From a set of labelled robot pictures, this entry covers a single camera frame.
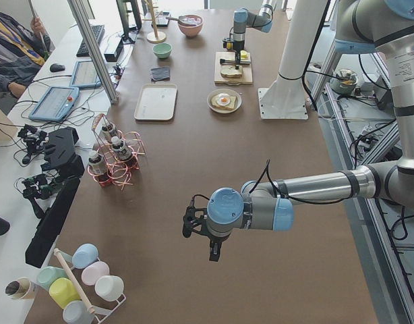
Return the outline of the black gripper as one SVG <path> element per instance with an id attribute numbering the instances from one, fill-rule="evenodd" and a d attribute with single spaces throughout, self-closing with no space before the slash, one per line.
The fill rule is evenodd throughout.
<path id="1" fill-rule="evenodd" d="M 233 39 L 233 51 L 235 51 L 235 69 L 240 68 L 241 63 L 241 51 L 244 50 L 244 40 L 235 39 L 232 36 L 229 36 Z"/>
<path id="2" fill-rule="evenodd" d="M 227 240 L 230 234 L 214 234 L 212 230 L 208 229 L 207 215 L 207 208 L 196 208 L 195 199 L 192 198 L 183 216 L 182 234 L 184 238 L 189 238 L 192 233 L 208 237 L 210 239 L 209 261 L 218 262 L 222 242 Z"/>

